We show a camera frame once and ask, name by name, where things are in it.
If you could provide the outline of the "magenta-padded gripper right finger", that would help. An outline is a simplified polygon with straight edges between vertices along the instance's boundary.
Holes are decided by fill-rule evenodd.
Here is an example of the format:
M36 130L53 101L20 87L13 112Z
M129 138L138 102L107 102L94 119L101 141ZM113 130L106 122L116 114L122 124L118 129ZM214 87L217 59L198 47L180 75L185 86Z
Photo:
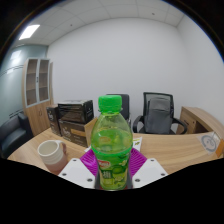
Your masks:
M155 158L147 159L138 150L131 150L127 179L128 189L141 188L167 175L168 173Z

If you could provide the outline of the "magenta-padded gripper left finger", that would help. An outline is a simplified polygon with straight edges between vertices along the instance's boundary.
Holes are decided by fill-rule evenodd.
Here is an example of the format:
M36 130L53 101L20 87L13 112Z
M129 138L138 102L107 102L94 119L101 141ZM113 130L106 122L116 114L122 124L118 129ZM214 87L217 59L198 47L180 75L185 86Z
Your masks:
M84 188L97 189L98 163L93 151L89 149L80 159L72 158L60 172L59 177Z

